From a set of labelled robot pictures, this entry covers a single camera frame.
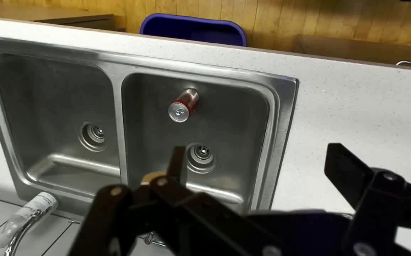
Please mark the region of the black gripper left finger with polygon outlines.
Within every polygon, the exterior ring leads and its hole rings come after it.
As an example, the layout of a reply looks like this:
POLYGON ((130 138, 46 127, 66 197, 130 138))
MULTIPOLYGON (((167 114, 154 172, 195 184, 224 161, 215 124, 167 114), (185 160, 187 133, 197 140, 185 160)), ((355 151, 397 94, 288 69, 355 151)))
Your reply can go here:
POLYGON ((182 182, 187 150, 175 147, 165 174, 147 185, 101 188, 67 256, 128 256, 154 232, 175 256, 261 256, 256 226, 182 182))

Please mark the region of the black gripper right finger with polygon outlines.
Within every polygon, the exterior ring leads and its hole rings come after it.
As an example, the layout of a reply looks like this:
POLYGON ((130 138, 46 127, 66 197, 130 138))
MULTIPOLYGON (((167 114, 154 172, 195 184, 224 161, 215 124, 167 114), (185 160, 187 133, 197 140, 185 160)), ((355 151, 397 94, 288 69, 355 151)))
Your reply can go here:
POLYGON ((346 256, 411 256, 396 242, 411 229, 411 184, 401 175, 372 168, 343 144, 328 145, 325 174, 355 209, 343 239, 346 256))

